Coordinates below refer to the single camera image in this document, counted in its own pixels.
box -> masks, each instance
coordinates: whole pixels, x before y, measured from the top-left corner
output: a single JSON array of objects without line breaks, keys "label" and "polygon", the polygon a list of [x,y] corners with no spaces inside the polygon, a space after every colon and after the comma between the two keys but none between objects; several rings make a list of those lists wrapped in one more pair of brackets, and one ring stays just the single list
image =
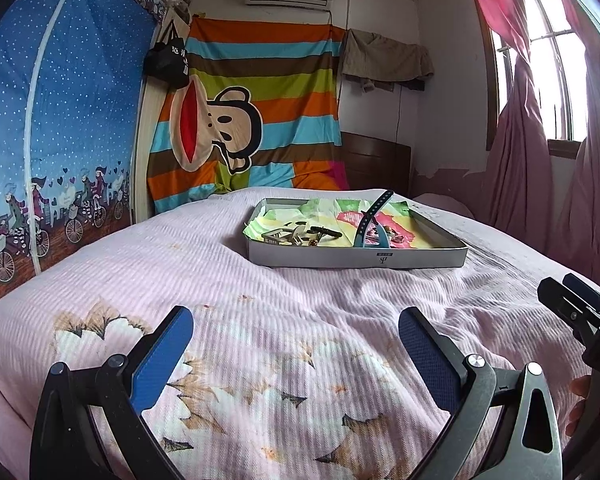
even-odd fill
[{"label": "box", "polygon": [[[291,198],[266,198],[253,209],[248,223],[271,209],[298,208],[306,202],[307,200]],[[468,250],[464,242],[414,210],[411,210],[410,214],[422,232],[429,236],[438,248],[378,249],[273,245],[252,240],[244,235],[247,240],[248,259],[264,267],[307,269],[439,269],[464,265]]]}]

bolt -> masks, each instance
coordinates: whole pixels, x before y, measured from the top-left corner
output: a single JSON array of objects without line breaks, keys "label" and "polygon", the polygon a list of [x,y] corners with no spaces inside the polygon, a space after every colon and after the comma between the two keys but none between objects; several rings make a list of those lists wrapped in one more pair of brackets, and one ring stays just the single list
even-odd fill
[{"label": "bolt", "polygon": [[478,354],[471,354],[467,358],[467,361],[469,361],[469,364],[474,368],[482,368],[485,363],[484,357]]},{"label": "bolt", "polygon": [[53,363],[49,368],[51,375],[60,375],[62,372],[64,372],[64,363]]},{"label": "bolt", "polygon": [[115,354],[107,359],[107,365],[111,368],[120,368],[124,363],[125,357],[122,354]]},{"label": "bolt", "polygon": [[529,363],[526,369],[533,375],[542,375],[542,367],[538,363]]}]

handbag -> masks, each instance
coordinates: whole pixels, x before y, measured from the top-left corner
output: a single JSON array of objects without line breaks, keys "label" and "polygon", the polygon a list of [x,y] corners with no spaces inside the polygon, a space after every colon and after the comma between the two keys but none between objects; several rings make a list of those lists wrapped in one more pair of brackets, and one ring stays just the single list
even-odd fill
[{"label": "handbag", "polygon": [[142,71],[161,81],[167,82],[172,88],[184,88],[189,84],[189,63],[184,40],[178,36],[176,26],[171,23],[164,31],[162,38],[144,57]]}]

striped blanket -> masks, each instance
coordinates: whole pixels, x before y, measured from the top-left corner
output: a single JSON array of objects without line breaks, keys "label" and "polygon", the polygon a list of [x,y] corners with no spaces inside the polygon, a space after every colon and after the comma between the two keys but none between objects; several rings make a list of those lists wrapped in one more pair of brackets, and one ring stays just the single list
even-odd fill
[{"label": "striped blanket", "polygon": [[157,213],[255,186],[348,189],[332,25],[195,18],[186,88],[165,99],[147,183]]}]

brown cloth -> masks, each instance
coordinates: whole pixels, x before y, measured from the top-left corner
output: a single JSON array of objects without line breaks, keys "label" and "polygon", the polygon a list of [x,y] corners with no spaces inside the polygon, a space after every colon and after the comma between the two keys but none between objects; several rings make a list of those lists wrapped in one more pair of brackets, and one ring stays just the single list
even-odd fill
[{"label": "brown cloth", "polygon": [[424,46],[350,28],[345,40],[342,73],[360,78],[367,91],[374,88],[373,81],[406,86],[413,80],[424,81],[433,75],[433,63]]}]

